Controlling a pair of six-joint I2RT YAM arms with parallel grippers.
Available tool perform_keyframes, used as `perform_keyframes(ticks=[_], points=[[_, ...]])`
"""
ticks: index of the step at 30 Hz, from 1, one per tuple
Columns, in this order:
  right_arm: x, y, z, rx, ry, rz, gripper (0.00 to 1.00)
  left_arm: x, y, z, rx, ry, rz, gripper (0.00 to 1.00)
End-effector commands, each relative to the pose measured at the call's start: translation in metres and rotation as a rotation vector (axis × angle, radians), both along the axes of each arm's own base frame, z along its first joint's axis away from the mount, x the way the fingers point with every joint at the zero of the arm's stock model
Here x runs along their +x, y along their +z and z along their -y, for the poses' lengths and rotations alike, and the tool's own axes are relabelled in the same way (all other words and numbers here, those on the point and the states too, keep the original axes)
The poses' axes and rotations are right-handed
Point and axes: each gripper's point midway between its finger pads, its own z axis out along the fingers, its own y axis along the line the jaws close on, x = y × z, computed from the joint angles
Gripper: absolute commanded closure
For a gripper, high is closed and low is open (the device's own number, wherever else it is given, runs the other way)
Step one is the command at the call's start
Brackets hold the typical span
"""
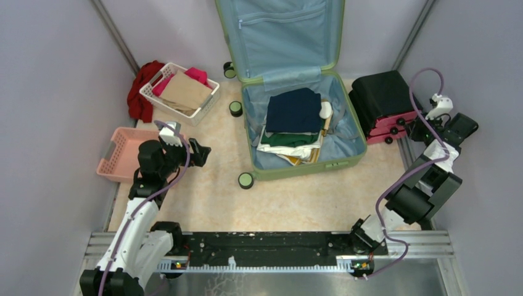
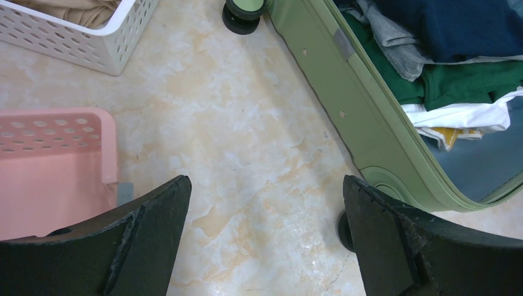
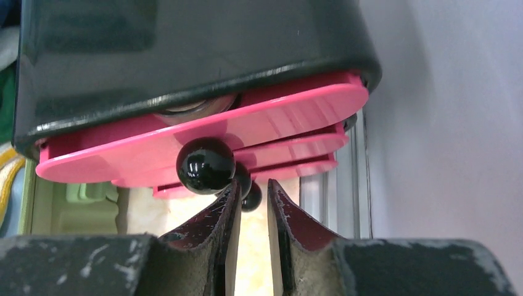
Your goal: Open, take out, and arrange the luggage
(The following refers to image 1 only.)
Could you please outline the black and pink storage stack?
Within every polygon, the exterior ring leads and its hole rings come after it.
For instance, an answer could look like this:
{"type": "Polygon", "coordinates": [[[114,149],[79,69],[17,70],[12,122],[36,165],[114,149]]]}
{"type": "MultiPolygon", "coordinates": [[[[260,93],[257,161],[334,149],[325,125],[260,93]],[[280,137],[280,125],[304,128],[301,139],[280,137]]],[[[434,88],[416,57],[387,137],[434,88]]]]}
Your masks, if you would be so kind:
{"type": "Polygon", "coordinates": [[[355,79],[348,95],[369,145],[407,136],[408,124],[417,117],[408,84],[396,70],[355,79]]]}

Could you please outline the green hard-shell suitcase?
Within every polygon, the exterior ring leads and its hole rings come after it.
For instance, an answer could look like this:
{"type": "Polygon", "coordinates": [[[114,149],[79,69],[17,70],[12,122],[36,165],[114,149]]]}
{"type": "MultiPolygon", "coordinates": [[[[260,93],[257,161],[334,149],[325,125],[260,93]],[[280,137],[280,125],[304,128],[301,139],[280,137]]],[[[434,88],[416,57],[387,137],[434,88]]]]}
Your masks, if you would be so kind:
{"type": "Polygon", "coordinates": [[[252,170],[239,175],[244,189],[272,181],[357,165],[367,142],[337,65],[344,1],[217,1],[217,12],[241,82],[241,106],[252,170]],[[260,152],[254,146],[270,97],[309,88],[328,100],[333,114],[323,143],[308,159],[260,152]]]}

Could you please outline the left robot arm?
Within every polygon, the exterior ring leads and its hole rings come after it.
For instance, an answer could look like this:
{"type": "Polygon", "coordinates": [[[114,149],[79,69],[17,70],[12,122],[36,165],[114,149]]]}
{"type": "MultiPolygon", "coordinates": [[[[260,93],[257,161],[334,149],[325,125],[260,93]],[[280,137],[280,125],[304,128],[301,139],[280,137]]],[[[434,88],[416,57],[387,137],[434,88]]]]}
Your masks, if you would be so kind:
{"type": "Polygon", "coordinates": [[[134,172],[123,221],[96,267],[82,272],[83,295],[145,294],[161,259],[183,247],[179,223],[154,219],[168,190],[189,167],[204,166],[211,151],[194,138],[182,141],[181,146],[161,138],[139,145],[139,168],[134,172]]]}

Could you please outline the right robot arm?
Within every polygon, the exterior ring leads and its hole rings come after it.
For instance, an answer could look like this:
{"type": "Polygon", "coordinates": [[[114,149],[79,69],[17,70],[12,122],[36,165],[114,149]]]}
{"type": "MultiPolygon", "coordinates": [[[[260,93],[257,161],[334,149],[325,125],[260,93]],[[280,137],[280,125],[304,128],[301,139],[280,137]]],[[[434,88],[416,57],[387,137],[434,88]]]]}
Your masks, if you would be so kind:
{"type": "Polygon", "coordinates": [[[376,250],[385,241],[385,233],[403,224],[430,220],[462,185],[453,164],[461,153],[460,145],[479,124],[462,113],[447,121],[439,115],[428,123],[431,129],[420,119],[408,127],[409,136],[424,142],[426,148],[403,175],[402,183],[378,202],[375,215],[353,226],[350,241],[356,253],[376,250]]]}

